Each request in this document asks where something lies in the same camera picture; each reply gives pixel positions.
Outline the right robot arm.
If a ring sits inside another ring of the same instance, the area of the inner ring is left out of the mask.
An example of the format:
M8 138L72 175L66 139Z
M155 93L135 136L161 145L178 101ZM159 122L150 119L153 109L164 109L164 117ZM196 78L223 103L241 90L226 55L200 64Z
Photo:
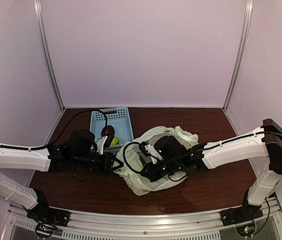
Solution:
M282 127L271 118L254 130L225 140L185 147L175 136L166 135L153 144L142 142L139 149L151 159L140 173L151 182L180 172L193 175L242 160L263 160L237 210L242 221L260 210L282 179Z

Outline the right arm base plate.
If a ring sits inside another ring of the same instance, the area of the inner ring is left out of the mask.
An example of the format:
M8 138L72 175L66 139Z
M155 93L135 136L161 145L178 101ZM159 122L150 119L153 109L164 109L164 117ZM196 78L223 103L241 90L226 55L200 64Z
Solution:
M260 218L263 216L263 211L261 209L248 209L241 206L222 210L219 214L223 226L230 226Z

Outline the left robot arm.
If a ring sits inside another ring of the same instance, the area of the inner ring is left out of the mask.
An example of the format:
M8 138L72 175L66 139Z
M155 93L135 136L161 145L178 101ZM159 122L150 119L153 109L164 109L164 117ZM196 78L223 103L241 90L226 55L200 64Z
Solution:
M113 138L113 133L106 132L95 142L92 132L80 129L73 131L69 139L59 145L30 147L0 143L0 169L62 173L83 168L93 172L112 172L124 165L115 155L105 150ZM52 208L42 191L21 185L1 172L0 195L18 203L42 222L53 218Z

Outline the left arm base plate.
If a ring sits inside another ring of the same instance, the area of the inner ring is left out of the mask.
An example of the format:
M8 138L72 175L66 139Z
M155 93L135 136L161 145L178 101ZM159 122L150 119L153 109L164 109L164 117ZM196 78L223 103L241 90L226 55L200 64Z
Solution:
M61 210L57 208L50 208L46 212L34 212L32 210L26 210L27 217L34 220L37 223L44 223L53 227L67 227L70 219L70 212L67 210Z

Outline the light green plastic bag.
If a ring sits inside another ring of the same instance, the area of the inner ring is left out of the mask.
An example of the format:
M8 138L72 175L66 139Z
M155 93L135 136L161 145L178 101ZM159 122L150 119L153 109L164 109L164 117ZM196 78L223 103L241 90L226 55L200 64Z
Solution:
M197 134L183 130L180 126L153 127L143 133L140 137L134 139L136 143L145 142L147 145L151 145L150 156L144 156L138 145L131 145L126 149L125 156L127 157L127 161L131 167L137 172L140 172L146 163L161 163L163 158L159 156L158 152L154 152L154 144L160 138L165 136L175 137L181 144L185 145L185 147L192 147L199 143L199 136ZM137 196L143 196L150 192L165 190L179 184L178 182L169 180L166 176L158 181L150 182L150 180L148 180L146 177L133 172L126 165L118 168L114 171L114 173L122 177L127 186Z

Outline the dark red fruit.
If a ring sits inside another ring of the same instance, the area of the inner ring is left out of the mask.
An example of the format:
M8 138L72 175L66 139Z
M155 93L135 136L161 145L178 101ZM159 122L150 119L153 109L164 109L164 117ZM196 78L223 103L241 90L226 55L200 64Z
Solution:
M101 130L101 136L105 137L107 136L108 138L114 138L115 136L115 129L112 125L107 125Z

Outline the light green fruit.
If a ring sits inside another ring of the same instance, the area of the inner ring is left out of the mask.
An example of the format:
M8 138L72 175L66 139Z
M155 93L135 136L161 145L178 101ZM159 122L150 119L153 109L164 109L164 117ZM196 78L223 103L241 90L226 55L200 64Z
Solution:
M119 145L119 144L120 144L120 139L117 136L115 136L110 145L116 146L116 145Z

